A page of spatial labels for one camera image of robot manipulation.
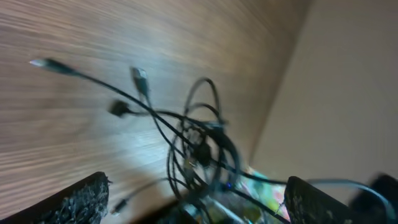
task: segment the black cable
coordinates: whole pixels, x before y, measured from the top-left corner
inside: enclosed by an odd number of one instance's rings
[[[278,219],[279,221],[281,221],[282,223],[290,223],[288,220],[286,220],[284,217],[280,216],[279,214],[275,213],[275,211],[273,211],[272,209],[270,209],[269,207],[265,206],[263,203],[259,202],[258,200],[252,198],[251,196],[240,192],[238,190],[235,189],[228,189],[230,192],[250,201],[251,203],[253,203],[254,205],[258,206],[259,208],[263,209],[264,211],[266,211],[267,213],[269,213],[270,215],[272,215],[274,218]]]
[[[137,194],[141,193],[143,190],[148,189],[149,187],[152,187],[155,184],[158,184],[160,182],[163,182],[165,180],[169,180],[168,177],[165,178],[160,178],[157,179],[155,181],[149,182],[146,185],[143,185],[142,187],[139,187],[137,190],[131,192],[127,197],[125,197],[124,199],[122,199],[112,210],[111,210],[111,214],[113,215],[118,215],[120,213],[120,211],[127,205],[127,202],[132,199],[134,196],[136,196]],[[181,180],[175,179],[175,181],[179,184],[181,184],[184,187],[187,187],[187,185],[182,182]]]

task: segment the black object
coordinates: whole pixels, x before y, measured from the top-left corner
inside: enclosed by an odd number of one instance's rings
[[[192,156],[203,167],[208,167],[211,161],[211,149],[209,144],[207,144],[206,142],[202,142],[198,147],[194,147]]]
[[[96,172],[0,224],[100,224],[107,213],[108,183],[104,172]]]
[[[398,216],[398,181],[387,175],[379,175],[371,184],[371,188],[383,195],[394,207]],[[362,190],[350,203],[349,208],[362,213],[371,214],[374,223],[385,223],[386,216],[384,206],[373,194]]]
[[[130,109],[129,105],[126,102],[123,102],[121,100],[115,100],[109,108],[109,112],[121,118],[123,117],[123,115],[129,113]]]
[[[346,205],[298,177],[289,177],[285,205],[291,224],[369,223]]]

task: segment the wood grain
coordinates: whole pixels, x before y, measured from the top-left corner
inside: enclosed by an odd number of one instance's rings
[[[217,84],[228,134],[244,159],[256,143],[310,0],[2,0],[0,218],[103,171],[112,206],[165,175],[167,145],[149,118],[106,112],[119,96],[33,68],[53,57],[137,96],[129,66],[145,69],[158,108],[181,111],[191,84]],[[211,100],[204,88],[197,100]],[[210,118],[204,111],[195,116]],[[124,223],[170,198],[137,196]]]

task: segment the cable bundle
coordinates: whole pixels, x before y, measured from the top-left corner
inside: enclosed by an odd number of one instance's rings
[[[240,175],[243,175],[247,178],[251,178],[257,181],[266,182],[269,184],[285,185],[286,182],[263,179],[261,177],[256,177],[241,171],[241,161],[239,154],[233,142],[229,139],[229,137],[227,137],[227,135],[225,135],[224,120],[222,119],[221,116],[220,99],[218,97],[218,92],[216,90],[216,87],[210,79],[202,78],[194,84],[194,86],[192,87],[191,91],[188,94],[183,114],[177,114],[171,111],[153,109],[149,97],[149,87],[147,84],[146,73],[141,69],[132,68],[131,71],[134,83],[136,84],[136,88],[138,89],[140,95],[145,98],[147,105],[114,86],[111,86],[105,82],[97,80],[88,75],[82,74],[55,60],[49,58],[43,60],[33,60],[31,61],[31,64],[38,67],[42,67],[46,70],[50,70],[52,72],[89,80],[93,83],[108,88],[111,91],[133,101],[141,108],[145,109],[146,112],[131,111],[128,108],[127,103],[123,101],[117,101],[113,105],[111,113],[117,116],[122,116],[124,114],[132,114],[135,116],[153,117],[154,123],[157,129],[159,130],[159,133],[162,135],[167,144],[170,146],[169,152],[167,154],[167,178],[156,180],[155,182],[151,182],[143,187],[138,188],[136,191],[128,195],[125,199],[121,200],[115,206],[113,213],[119,213],[126,206],[127,201],[136,194],[138,194],[139,192],[141,192],[142,190],[145,190],[146,188],[158,182],[167,180],[176,198],[181,202],[180,203],[181,206],[184,206],[185,204],[188,203],[194,205],[200,212],[204,212],[206,214],[206,216],[208,217],[208,221],[210,223],[212,223],[211,218],[207,212],[205,205],[201,203],[201,199],[215,192],[216,190],[229,190],[230,192],[233,192],[238,196],[251,201],[253,204],[267,211],[273,217],[280,220],[282,223],[289,223],[286,219],[276,214],[274,211],[263,205],[261,202],[234,188],[235,183],[237,182]],[[192,98],[195,92],[204,83],[209,84],[209,86],[211,87],[215,101],[215,107],[210,106],[206,103],[192,103]],[[190,118],[188,115],[198,108],[209,109],[216,117],[216,121],[214,122],[199,121]],[[165,119],[163,119],[163,116],[169,116],[179,120],[177,127],[176,128],[173,127],[170,123],[168,123]],[[175,134],[172,140],[169,140],[166,137],[162,128],[160,128],[159,122],[163,123],[167,128],[169,128]],[[216,147],[218,149],[217,160],[211,158],[211,150],[209,144],[207,143],[209,139],[211,139],[216,144]],[[177,147],[178,141],[180,141],[180,146],[182,150],[178,149]],[[183,166],[181,166],[180,163],[178,162],[177,154],[181,156],[182,159],[184,160]],[[228,161],[226,159],[226,155],[228,154],[233,160],[233,165],[228,164]],[[200,163],[203,166],[209,164],[214,165],[215,170],[213,173],[213,178],[209,182],[202,180],[201,177],[199,177],[199,175],[193,170],[192,163],[196,162]],[[184,181],[177,179],[176,168],[181,173],[182,177],[184,178]],[[227,183],[221,182],[222,169],[226,169],[229,173]],[[308,180],[308,182],[313,185],[345,184],[345,185],[355,186],[363,190],[367,190],[381,199],[386,208],[387,219],[389,223],[393,223],[396,219],[395,211],[392,208],[391,204],[382,195],[380,195],[379,193],[375,192],[374,190],[370,189],[369,187],[363,184],[353,182],[350,180],[340,180],[340,179]],[[178,184],[181,184],[188,189],[188,195],[184,197],[182,196],[182,194],[178,190],[177,187]]]

